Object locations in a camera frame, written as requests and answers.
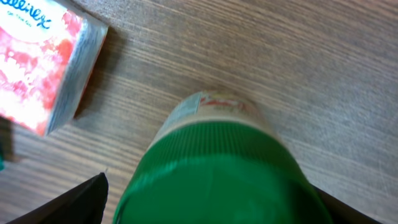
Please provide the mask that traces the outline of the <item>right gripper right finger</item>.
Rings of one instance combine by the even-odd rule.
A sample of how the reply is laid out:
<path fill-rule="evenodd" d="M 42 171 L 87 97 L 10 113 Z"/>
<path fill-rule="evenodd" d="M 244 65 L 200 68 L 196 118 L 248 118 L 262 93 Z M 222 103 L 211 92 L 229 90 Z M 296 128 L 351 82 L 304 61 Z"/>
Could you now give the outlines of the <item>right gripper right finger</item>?
<path fill-rule="evenodd" d="M 379 221 L 355 210 L 316 186 L 313 186 L 329 211 L 334 223 L 340 224 L 381 224 Z"/>

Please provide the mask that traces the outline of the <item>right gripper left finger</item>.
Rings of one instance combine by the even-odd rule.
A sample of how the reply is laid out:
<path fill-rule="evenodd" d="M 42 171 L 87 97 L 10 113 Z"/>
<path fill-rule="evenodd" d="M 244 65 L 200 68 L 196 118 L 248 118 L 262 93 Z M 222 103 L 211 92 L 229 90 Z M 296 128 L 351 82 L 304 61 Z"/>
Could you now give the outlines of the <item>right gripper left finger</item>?
<path fill-rule="evenodd" d="M 100 224 L 108 189 L 108 180 L 101 172 L 7 224 Z"/>

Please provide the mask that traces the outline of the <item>green 3M gloves package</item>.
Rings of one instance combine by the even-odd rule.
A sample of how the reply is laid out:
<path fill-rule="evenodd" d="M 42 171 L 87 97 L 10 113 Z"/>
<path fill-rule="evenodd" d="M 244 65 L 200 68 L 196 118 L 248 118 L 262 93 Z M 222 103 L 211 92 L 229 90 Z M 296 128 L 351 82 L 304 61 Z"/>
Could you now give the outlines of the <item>green 3M gloves package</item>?
<path fill-rule="evenodd" d="M 4 152 L 2 147 L 0 147 L 0 171 L 4 170 Z"/>

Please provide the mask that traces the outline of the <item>green lid jar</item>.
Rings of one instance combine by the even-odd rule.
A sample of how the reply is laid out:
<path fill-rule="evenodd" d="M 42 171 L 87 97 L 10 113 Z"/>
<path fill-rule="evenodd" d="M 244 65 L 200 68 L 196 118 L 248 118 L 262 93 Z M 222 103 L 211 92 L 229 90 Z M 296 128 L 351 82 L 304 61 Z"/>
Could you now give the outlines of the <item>green lid jar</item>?
<path fill-rule="evenodd" d="M 200 91 L 166 119 L 114 214 L 115 223 L 331 223 L 257 107 Z"/>

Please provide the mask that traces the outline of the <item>red Kleenex tissue pack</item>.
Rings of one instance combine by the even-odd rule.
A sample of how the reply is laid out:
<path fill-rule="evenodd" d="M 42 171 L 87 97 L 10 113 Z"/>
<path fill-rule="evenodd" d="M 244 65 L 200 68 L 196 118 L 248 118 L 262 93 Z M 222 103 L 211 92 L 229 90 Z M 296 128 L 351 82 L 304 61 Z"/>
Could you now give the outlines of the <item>red Kleenex tissue pack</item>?
<path fill-rule="evenodd" d="M 71 1 L 1 0 L 1 116 L 40 136 L 70 121 L 107 32 Z"/>

